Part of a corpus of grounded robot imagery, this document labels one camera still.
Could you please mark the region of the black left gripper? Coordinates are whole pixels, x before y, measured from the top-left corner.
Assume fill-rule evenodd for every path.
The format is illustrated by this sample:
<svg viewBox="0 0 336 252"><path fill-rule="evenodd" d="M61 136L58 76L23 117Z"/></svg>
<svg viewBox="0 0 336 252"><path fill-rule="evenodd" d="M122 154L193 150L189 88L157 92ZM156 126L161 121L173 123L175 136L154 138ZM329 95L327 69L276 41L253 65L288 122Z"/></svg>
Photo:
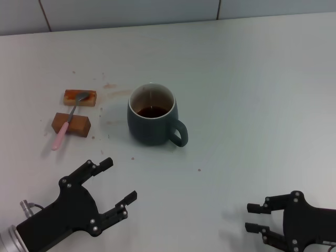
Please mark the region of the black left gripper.
<svg viewBox="0 0 336 252"><path fill-rule="evenodd" d="M111 210L99 214L92 196L81 186L112 166L110 157L99 164L87 160L69 175L71 187L60 183L60 194L52 204L17 225L16 229L28 251L47 251L77 231L97 237L128 218L126 206L137 200L136 191L128 194Z"/></svg>

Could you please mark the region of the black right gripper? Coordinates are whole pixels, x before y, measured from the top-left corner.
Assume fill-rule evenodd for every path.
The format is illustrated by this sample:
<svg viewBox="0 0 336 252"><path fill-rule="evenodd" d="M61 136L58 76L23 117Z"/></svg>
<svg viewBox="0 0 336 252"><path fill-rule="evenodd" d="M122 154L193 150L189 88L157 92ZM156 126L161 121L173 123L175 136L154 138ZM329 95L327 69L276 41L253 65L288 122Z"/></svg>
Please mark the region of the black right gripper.
<svg viewBox="0 0 336 252"><path fill-rule="evenodd" d="M247 211L255 214L283 209L284 236L253 223L245 223L246 232L261 233L264 244L281 251L304 251L311 244L335 246L335 210L311 206L300 191L291 192L290 197L266 197L263 205L247 204Z"/></svg>

